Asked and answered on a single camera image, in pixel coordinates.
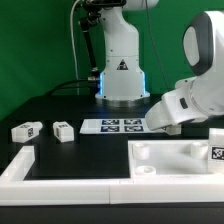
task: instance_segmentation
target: black table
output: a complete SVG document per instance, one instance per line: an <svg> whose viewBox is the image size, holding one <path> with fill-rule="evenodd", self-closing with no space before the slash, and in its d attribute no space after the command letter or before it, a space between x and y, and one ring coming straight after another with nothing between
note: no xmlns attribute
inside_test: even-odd
<svg viewBox="0 0 224 224"><path fill-rule="evenodd" d="M0 122L0 171L23 145L34 145L36 161L26 180L128 178L128 140L207 139L209 128L224 127L224 117L219 117L183 124L178 136L79 134L84 119L143 118L159 100L160 95L154 95L148 105L113 108L95 104L90 96L34 97ZM43 123L40 136L25 144L13 143L11 128L27 121ZM62 144L53 136L55 121L74 127L74 142ZM0 207L1 223L221 223L223 218L224 203Z"/></svg>

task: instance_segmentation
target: cable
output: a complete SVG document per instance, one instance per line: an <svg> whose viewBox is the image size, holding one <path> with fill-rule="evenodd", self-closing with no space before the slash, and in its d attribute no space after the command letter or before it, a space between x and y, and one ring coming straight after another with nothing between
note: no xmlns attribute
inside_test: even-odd
<svg viewBox="0 0 224 224"><path fill-rule="evenodd" d="M72 9L71 9L71 13L70 13L70 32L71 32L73 56L74 56L74 61L75 61L75 75L76 75L77 80L79 79L79 73L78 73L78 63L77 63L75 40L74 40L73 15L74 15L75 8L80 1L81 0L76 0L74 2Z"/></svg>
<svg viewBox="0 0 224 224"><path fill-rule="evenodd" d="M155 42L154 42L154 39L153 39L153 36L152 36L151 25L150 25L150 18L149 18L149 7L148 7L147 0L145 0L145 4L146 4L146 14L147 14L147 23L148 23L149 37L151 39L152 47L153 47L153 50L155 52L157 62L159 64L160 71L162 73L163 82L164 82L164 84L166 86L167 91L169 91L169 87L168 87L167 80L166 80L166 75L165 75L165 72L163 70L163 66L162 66L162 63L160 61L159 54L157 52L157 48L156 48L156 45L155 45Z"/></svg>
<svg viewBox="0 0 224 224"><path fill-rule="evenodd" d="M54 90L49 91L46 95L51 96L54 92L58 90L64 90L64 89L84 89L84 88L91 88L91 86L68 86L68 87L61 87Z"/></svg>
<svg viewBox="0 0 224 224"><path fill-rule="evenodd" d="M64 83L54 87L52 90L48 91L45 95L50 96L53 92L57 91L61 87L64 87L64 86L70 85L70 84L74 84L74 83L80 83L80 82L88 82L88 79L79 79L79 80L72 80L72 81L64 82Z"/></svg>

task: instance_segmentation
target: white sheet with markers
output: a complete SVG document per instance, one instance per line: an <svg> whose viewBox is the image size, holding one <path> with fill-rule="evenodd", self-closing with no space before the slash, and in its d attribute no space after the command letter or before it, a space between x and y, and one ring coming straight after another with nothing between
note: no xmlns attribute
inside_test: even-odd
<svg viewBox="0 0 224 224"><path fill-rule="evenodd" d="M150 131L145 119L85 119L81 134L155 133Z"/></svg>

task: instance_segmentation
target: green backdrop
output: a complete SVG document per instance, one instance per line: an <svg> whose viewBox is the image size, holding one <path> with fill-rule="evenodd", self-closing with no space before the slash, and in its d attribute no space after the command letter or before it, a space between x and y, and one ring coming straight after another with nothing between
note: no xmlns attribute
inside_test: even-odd
<svg viewBox="0 0 224 224"><path fill-rule="evenodd" d="M0 1L0 119L33 96L43 95L62 82L75 79L69 16L72 0ZM222 10L222 0L160 0L150 10L151 30L169 88L193 76L182 50L187 24L205 10ZM74 17L80 78L89 76L85 43ZM126 12L125 18L140 33L140 65L151 93L166 91L148 35L146 12ZM91 30L100 69L104 67L101 27Z"/></svg>

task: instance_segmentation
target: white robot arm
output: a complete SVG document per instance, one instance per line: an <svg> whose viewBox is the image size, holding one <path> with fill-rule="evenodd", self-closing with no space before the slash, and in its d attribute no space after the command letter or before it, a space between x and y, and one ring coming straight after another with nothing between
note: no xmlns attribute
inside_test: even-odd
<svg viewBox="0 0 224 224"><path fill-rule="evenodd" d="M183 39L186 58L197 77L180 80L146 114L151 130L201 122L224 114L224 14L204 12L190 24Z"/></svg>
<svg viewBox="0 0 224 224"><path fill-rule="evenodd" d="M145 74L139 67L139 34L127 23L122 10L143 10L153 7L158 0L86 0L85 9L100 9L103 26L106 66L100 74L98 103L115 107L135 106L147 101Z"/></svg>

